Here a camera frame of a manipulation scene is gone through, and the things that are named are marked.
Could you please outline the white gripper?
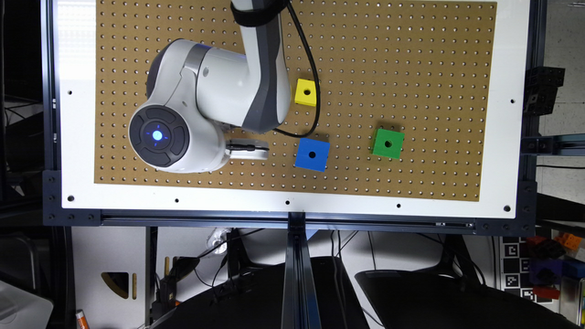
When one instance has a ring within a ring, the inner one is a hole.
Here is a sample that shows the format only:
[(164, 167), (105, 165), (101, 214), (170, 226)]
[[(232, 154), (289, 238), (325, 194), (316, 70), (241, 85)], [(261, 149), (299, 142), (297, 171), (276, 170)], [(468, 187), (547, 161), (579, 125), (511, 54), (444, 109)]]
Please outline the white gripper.
[(226, 146), (232, 159), (267, 160), (269, 157), (269, 144), (262, 140), (235, 138)]

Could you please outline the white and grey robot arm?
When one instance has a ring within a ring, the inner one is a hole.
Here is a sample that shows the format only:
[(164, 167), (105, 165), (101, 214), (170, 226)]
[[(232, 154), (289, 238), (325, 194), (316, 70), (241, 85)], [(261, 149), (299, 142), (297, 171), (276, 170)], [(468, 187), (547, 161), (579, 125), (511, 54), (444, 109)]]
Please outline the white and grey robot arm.
[(233, 159), (267, 159), (267, 143), (230, 138), (228, 132), (266, 133), (288, 114), (291, 87), (281, 20), (286, 6), (231, 2), (242, 54), (178, 39), (155, 57), (147, 100), (129, 123), (131, 146), (144, 162), (183, 174), (216, 171)]

